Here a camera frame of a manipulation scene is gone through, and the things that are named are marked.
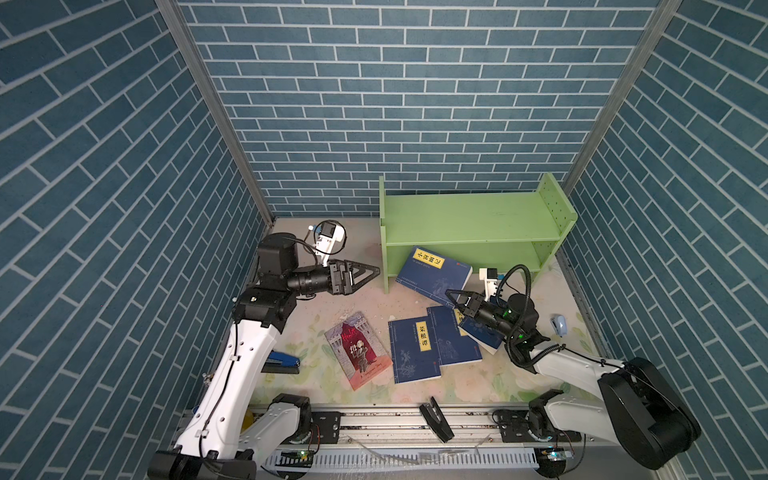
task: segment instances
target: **robotic arm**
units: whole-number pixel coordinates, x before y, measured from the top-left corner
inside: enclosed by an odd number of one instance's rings
[[[525,295],[516,293],[504,301],[502,289],[516,270],[525,275]],[[505,350],[515,366],[561,379],[597,397],[578,399],[551,390],[533,400],[528,421],[534,435],[547,438],[558,430],[590,433],[621,445],[652,469],[688,450],[701,435],[677,391],[646,359],[593,359],[541,335],[525,265],[512,267],[493,290],[493,295],[467,290],[446,290],[445,295],[460,313],[505,337]]]
[[[312,247],[290,233],[273,233],[259,243],[256,279],[233,308],[233,325],[214,378],[174,450],[155,453],[147,472],[149,478],[254,478],[257,466],[281,442],[289,439],[301,443],[309,438],[309,399],[282,394],[249,427],[249,435],[259,440],[258,451],[237,453],[251,393],[266,358],[296,308],[297,297],[309,300],[320,292],[350,295],[376,278],[379,268],[350,260],[328,260],[327,256],[322,265],[299,267],[298,243],[323,255],[330,251]]]

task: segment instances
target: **book cover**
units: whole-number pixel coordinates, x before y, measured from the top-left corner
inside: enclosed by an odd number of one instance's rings
[[[472,275],[472,266],[421,247],[413,247],[396,278],[397,283],[453,307],[446,290],[461,290]]]
[[[428,316],[389,322],[395,383],[440,377],[440,352]]]
[[[351,315],[326,332],[352,390],[357,390],[390,365],[392,359],[362,312]]]
[[[458,324],[459,329],[466,332],[478,345],[488,350],[491,354],[496,353],[499,346],[504,342],[504,336],[496,330],[476,322],[474,319],[466,316],[462,317],[461,322]]]
[[[427,313],[435,329],[441,365],[458,365],[482,360],[477,342],[458,327],[458,323],[464,319],[464,316],[457,309],[447,306],[430,306]]]

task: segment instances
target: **green shelf board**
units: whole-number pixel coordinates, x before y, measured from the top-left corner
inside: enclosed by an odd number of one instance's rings
[[[387,195],[385,202],[386,216],[381,222],[386,227],[387,247],[556,241],[561,237],[537,192]]]
[[[410,245],[387,247],[387,276],[397,276],[412,248]],[[474,273],[489,267],[505,272],[519,263],[527,266],[532,273],[541,269],[541,261],[531,242],[488,243],[483,246],[476,243],[444,243],[430,250],[469,263]]]

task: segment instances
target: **yellow title label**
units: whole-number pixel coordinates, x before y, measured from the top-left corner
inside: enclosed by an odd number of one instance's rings
[[[418,248],[416,249],[416,253],[413,254],[413,258],[438,268],[442,268],[442,264],[445,262],[444,258],[436,257],[435,255],[426,253],[424,250]]]
[[[456,323],[461,324],[462,320],[464,319],[464,316],[461,312],[458,311],[458,308],[453,309],[453,315],[456,317]],[[464,331],[464,329],[458,329],[458,332],[462,334],[462,336],[469,335],[467,332]]]
[[[432,349],[429,343],[429,334],[427,333],[427,322],[416,322],[416,335],[419,336],[419,348],[422,352]]]

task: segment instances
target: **brick wall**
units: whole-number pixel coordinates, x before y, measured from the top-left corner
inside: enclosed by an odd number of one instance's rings
[[[657,0],[184,2],[277,215],[562,179]]]
[[[688,478],[766,478],[768,2],[684,0],[572,196],[565,243],[620,358],[703,427]]]
[[[0,2],[0,478],[143,478],[263,229],[166,30]]]

